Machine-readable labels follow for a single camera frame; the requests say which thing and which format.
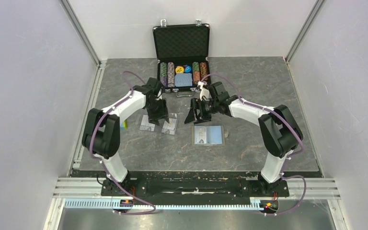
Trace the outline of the clear plastic card sleeve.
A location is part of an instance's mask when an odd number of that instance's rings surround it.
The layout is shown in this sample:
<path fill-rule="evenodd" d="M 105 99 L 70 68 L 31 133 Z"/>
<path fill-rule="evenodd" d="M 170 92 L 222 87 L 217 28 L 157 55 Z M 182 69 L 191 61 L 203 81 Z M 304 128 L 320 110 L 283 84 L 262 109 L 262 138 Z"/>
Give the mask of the clear plastic card sleeve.
<path fill-rule="evenodd" d="M 142 119 L 143 115 L 144 114 L 137 115 L 135 124 L 139 125 L 139 127 L 140 127 L 140 120 Z M 155 125 L 154 132 L 159 132 L 159 133 L 166 134 L 166 135 L 176 135 L 177 124 L 178 124 L 177 113 L 169 113 L 169 119 L 170 119 L 169 124 L 165 122 L 164 120 L 159 121 L 160 124 Z"/>

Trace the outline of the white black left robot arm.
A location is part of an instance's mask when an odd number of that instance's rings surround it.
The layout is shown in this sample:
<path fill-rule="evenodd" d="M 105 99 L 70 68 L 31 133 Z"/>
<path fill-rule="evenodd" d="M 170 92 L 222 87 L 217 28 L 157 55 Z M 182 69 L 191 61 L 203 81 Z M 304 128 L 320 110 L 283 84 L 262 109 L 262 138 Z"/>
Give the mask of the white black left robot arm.
<path fill-rule="evenodd" d="M 126 179 L 128 170 L 118 153 L 121 123 L 141 109 L 147 111 L 150 124 L 160 126 L 168 122 L 167 102 L 162 98 L 163 88 L 158 79 L 149 78 L 146 84 L 132 87 L 116 103 L 88 112 L 81 144 L 104 167 L 106 176 L 114 181 L 113 189 L 119 195 L 126 195 L 131 190 L 131 182 Z"/>

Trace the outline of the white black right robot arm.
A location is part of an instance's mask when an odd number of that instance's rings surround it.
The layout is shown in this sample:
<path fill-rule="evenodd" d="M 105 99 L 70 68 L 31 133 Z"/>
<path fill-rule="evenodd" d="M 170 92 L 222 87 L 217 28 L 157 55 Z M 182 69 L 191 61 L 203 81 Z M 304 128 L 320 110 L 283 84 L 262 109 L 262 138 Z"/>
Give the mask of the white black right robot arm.
<path fill-rule="evenodd" d="M 213 114 L 220 113 L 259 126 L 268 155 L 258 175 L 257 188 L 261 194 L 271 195 L 284 178 L 287 158 L 302 146 L 302 131 L 289 108 L 285 105 L 263 106 L 238 95 L 231 96 L 220 81 L 211 85 L 198 82 L 197 90 L 200 95 L 191 99 L 186 124 L 209 122 Z"/>

